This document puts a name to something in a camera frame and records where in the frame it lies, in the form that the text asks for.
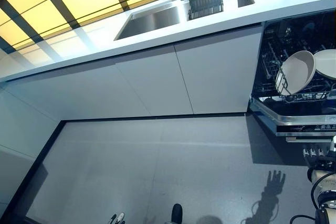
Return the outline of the robot right hand dark palm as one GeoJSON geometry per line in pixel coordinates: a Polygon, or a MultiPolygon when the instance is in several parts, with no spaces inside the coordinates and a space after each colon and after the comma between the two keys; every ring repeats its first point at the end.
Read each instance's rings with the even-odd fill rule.
{"type": "Polygon", "coordinates": [[[324,142],[303,145],[303,157],[312,169],[331,169],[335,165],[335,136],[324,142]]]}

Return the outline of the robot left hand dark palm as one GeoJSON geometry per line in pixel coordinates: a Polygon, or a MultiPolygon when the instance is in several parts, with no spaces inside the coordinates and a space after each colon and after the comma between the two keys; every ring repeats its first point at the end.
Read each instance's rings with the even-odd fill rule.
{"type": "Polygon", "coordinates": [[[124,215],[125,214],[123,212],[121,212],[120,214],[114,214],[110,218],[108,224],[124,224],[125,223],[125,221],[124,221],[124,215]]]}

